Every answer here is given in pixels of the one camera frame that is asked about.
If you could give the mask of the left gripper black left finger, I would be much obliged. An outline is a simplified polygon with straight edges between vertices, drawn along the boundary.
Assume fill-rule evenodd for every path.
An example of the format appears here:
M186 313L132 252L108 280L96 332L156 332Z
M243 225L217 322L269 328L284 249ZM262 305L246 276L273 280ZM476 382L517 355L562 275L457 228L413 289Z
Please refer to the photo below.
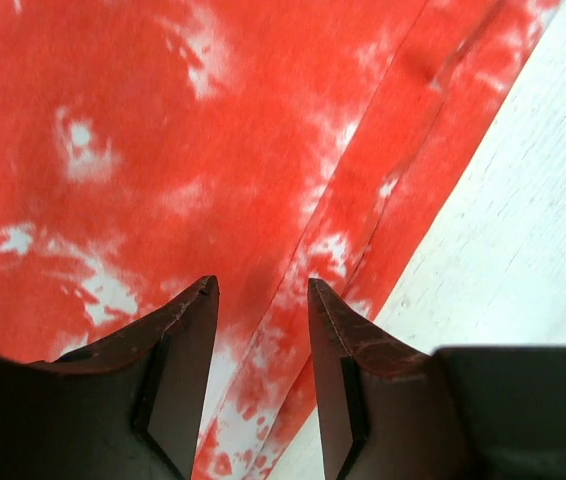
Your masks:
M206 276L53 362L0 357L0 479L189 478L218 306Z

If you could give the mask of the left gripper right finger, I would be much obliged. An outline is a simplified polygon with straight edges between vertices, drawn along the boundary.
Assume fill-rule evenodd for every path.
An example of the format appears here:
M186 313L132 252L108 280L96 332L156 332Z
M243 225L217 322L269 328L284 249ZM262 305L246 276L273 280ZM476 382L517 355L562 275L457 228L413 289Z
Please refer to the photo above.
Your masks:
M566 346L424 354L308 283L329 479L566 479Z

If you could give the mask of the red tie-dye trousers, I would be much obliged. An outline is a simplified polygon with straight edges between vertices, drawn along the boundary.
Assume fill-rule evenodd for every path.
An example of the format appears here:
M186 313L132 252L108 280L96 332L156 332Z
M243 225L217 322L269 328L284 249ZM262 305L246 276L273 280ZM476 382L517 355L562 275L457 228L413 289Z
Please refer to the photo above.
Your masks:
M306 284L376 317L554 1L0 1L0 354L213 274L194 467L264 479L315 405Z

